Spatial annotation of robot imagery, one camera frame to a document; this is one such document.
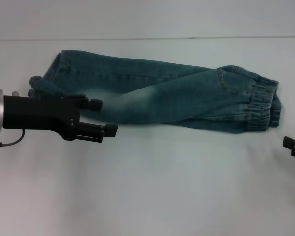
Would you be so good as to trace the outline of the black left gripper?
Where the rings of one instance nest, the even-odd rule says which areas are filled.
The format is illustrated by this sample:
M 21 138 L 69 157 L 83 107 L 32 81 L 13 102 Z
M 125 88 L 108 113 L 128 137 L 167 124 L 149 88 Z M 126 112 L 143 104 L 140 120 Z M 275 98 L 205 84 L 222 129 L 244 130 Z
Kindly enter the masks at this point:
M 83 94 L 58 93 L 58 97 L 60 100 L 5 96 L 3 127 L 5 129 L 49 130 L 69 141 L 78 139 L 101 143 L 104 137 L 116 136 L 117 125 L 79 122 L 78 109 L 99 112 L 103 106 L 102 100 L 88 99 Z

